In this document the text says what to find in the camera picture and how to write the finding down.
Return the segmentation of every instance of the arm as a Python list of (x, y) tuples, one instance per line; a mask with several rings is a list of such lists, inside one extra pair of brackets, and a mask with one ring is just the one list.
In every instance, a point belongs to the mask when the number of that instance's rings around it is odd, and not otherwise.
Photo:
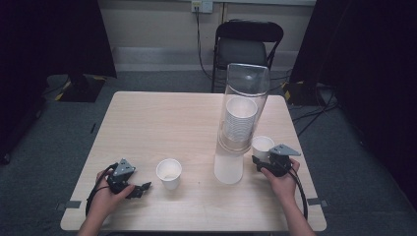
[[(102, 172), (103, 171), (97, 174), (96, 180), (98, 180)], [(91, 206), (89, 207), (89, 214), (80, 227), (78, 233), (79, 236), (97, 235), (105, 218), (135, 189), (134, 185), (129, 185), (129, 187), (125, 188), (122, 192), (115, 195), (107, 187), (108, 184), (105, 181), (105, 178), (103, 178), (97, 187), (97, 189), (100, 190), (98, 190), (92, 199)]]
[[(294, 159), (291, 159), (291, 162), (293, 169), (298, 171), (300, 163)], [(282, 204), (290, 234), (293, 236), (316, 235), (295, 202), (294, 195), (296, 186), (292, 177), (289, 174), (282, 177), (275, 177), (265, 168), (262, 168), (261, 171), (268, 178), (273, 192)]]

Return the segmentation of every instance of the clear plastic cylinder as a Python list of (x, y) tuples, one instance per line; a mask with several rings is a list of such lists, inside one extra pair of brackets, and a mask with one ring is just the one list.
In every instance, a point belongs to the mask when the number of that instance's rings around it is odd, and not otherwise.
[(223, 98), (214, 175), (222, 183), (237, 183), (243, 176), (243, 155), (267, 102), (269, 69), (246, 64), (229, 64)]

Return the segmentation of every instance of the white wall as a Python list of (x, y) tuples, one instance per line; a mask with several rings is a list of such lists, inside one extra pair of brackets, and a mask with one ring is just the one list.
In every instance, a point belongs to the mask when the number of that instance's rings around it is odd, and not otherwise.
[[(99, 4), (112, 47), (145, 48), (147, 51), (152, 48), (153, 52), (155, 49), (166, 49), (197, 55), (197, 20), (195, 14), (191, 13), (190, 2), (99, 0)], [(200, 14), (205, 64), (209, 64), (212, 58), (214, 35), (221, 23), (222, 6), (222, 3), (213, 3), (212, 14)], [(277, 57), (280, 54), (281, 58), (289, 56), (286, 62), (281, 60), (281, 63), (291, 66), (310, 21), (313, 6), (239, 3), (227, 3), (225, 6), (226, 20), (251, 19), (279, 24), (284, 30), (284, 38), (277, 48)]]

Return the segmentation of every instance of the chair backrest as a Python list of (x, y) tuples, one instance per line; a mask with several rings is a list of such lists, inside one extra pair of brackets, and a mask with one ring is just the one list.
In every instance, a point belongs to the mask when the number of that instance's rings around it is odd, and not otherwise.
[(250, 20), (230, 20), (221, 24), (215, 32), (216, 41), (220, 37), (240, 40), (280, 43), (284, 35), (282, 27), (276, 23)]

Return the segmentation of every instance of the electrical outlet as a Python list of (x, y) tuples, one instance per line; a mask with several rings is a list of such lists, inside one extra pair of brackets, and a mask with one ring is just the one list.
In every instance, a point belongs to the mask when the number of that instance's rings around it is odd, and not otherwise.
[(202, 11), (203, 11), (202, 1), (191, 1), (191, 12), (202, 12)]
[(203, 13), (212, 13), (212, 2), (203, 1), (202, 2)]

